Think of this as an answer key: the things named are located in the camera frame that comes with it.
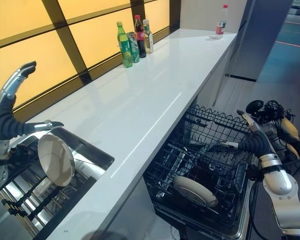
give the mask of kitchen counter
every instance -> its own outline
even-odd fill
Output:
[[[132,68],[114,68],[29,121],[63,122],[115,158],[48,239],[89,239],[107,227],[236,37],[213,34],[179,29]]]

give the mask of robotic hand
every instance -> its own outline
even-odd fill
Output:
[[[12,110],[16,102],[16,92],[28,75],[35,70],[35,61],[21,66],[11,75],[0,91],[0,188],[8,178],[7,164],[10,139],[18,135],[22,136],[63,126],[61,122],[57,121],[23,123],[15,119]]]
[[[286,239],[300,239],[300,201],[298,183],[288,174],[260,126],[243,111],[237,111],[248,124],[251,136],[242,142],[221,142],[229,148],[255,154],[260,161],[263,186],[269,194],[274,215]]]

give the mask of green bottle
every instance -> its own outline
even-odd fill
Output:
[[[116,25],[118,27],[118,43],[120,47],[120,52],[122,55],[122,63],[126,68],[132,67],[132,56],[131,56],[131,47],[129,44],[129,39],[125,33],[124,28],[122,27],[122,22],[117,21]]]

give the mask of dishwasher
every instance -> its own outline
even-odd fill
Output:
[[[246,169],[258,160],[219,143],[240,142],[249,134],[243,119],[192,105],[144,172],[156,214],[181,239],[246,238],[252,187]],[[204,186],[217,204],[176,185],[176,177]]]

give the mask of sink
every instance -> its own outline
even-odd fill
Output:
[[[61,138],[70,148],[75,173],[69,185],[52,185],[42,196],[34,188],[45,178],[38,141],[45,134]],[[63,127],[21,137],[10,150],[8,178],[0,190],[0,239],[46,239],[114,158]]]

